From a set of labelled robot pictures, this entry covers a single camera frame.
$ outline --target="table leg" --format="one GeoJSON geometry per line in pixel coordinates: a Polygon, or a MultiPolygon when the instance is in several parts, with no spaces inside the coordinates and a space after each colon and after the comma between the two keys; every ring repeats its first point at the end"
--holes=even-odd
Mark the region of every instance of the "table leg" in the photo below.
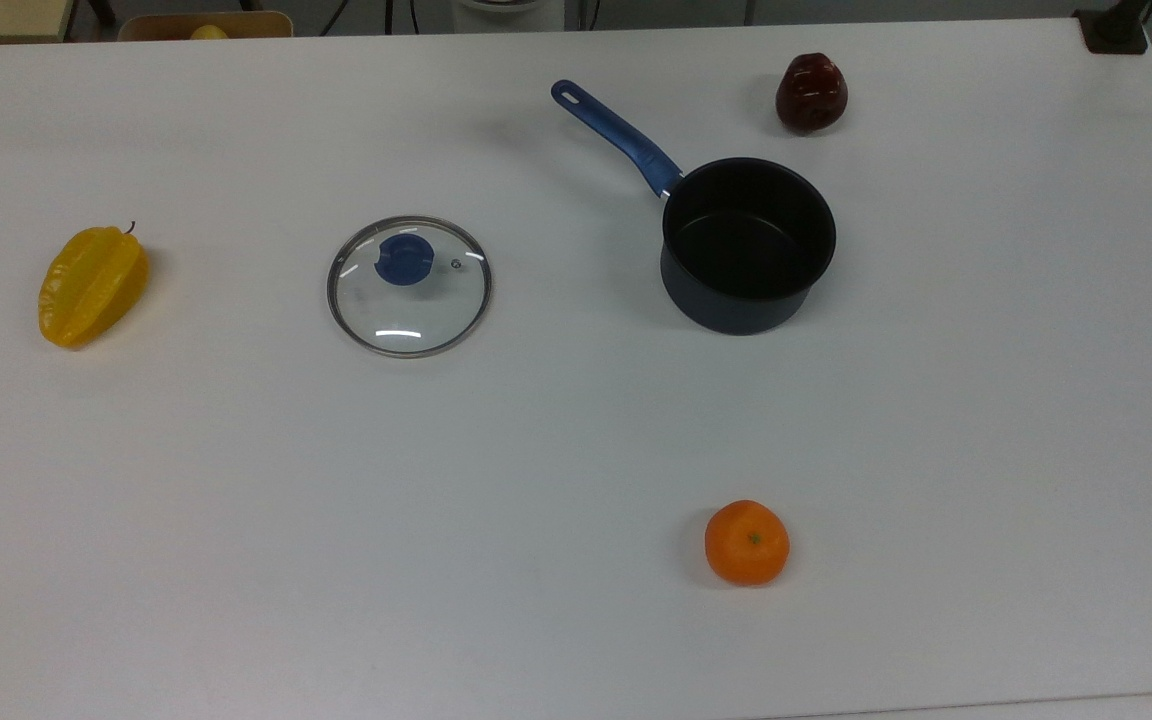
{"type": "Polygon", "coordinates": [[[111,26],[116,21],[114,18],[114,8],[109,7],[109,0],[88,0],[91,3],[92,12],[96,13],[96,18],[100,20],[103,26],[111,26]]]}

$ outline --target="blue knob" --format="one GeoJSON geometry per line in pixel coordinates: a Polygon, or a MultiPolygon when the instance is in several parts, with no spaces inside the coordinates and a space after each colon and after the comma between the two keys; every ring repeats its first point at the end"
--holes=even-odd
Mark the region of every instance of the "blue knob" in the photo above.
{"type": "Polygon", "coordinates": [[[434,266],[434,249],[419,234],[396,234],[380,243],[376,274],[389,285],[416,285],[434,266]]]}

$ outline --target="cable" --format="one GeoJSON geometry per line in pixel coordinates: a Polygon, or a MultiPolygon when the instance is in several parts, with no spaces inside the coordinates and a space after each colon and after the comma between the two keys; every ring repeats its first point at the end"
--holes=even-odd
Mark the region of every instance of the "cable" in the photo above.
{"type": "Polygon", "coordinates": [[[332,18],[328,20],[328,24],[326,24],[326,26],[323,29],[323,32],[319,33],[319,37],[324,37],[327,32],[332,31],[332,26],[334,26],[335,20],[340,17],[340,13],[344,12],[344,6],[347,6],[349,0],[340,0],[340,6],[338,7],[338,12],[332,13],[332,18]]]}

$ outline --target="pot lid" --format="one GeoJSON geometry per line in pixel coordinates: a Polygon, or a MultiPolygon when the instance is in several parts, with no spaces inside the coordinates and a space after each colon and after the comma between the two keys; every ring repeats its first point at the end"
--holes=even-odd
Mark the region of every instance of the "pot lid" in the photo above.
{"type": "Polygon", "coordinates": [[[447,350],[479,324],[490,300],[483,247],[438,218],[367,225],[340,247],[328,274],[328,304],[340,327],[391,357],[447,350]]]}

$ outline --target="black saucepan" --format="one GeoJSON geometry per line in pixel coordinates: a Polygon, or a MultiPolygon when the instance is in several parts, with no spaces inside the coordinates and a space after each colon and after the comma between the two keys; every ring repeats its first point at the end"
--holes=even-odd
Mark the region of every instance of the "black saucepan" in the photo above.
{"type": "Polygon", "coordinates": [[[664,206],[660,278],[689,318],[726,334],[795,313],[833,258],[835,225],[817,188],[768,160],[727,158],[682,174],[655,143],[576,83],[554,100],[634,160],[664,206]]]}

